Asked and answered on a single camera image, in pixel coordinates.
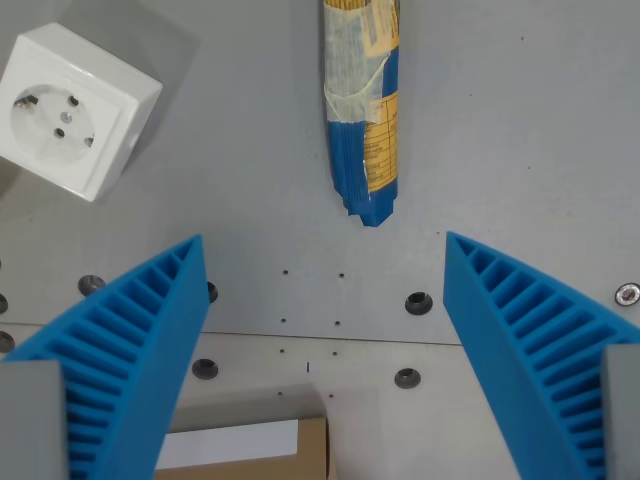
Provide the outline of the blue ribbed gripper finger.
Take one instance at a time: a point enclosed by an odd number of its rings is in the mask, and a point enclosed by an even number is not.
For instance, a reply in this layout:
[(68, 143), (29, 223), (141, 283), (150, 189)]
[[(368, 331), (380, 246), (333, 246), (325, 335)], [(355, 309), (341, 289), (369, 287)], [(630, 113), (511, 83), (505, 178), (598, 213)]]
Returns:
[(455, 232), (443, 304), (523, 479), (606, 476), (601, 366), (639, 329), (562, 282)]
[(6, 356), (55, 360), (73, 479), (150, 479), (208, 313), (195, 235), (61, 314)]

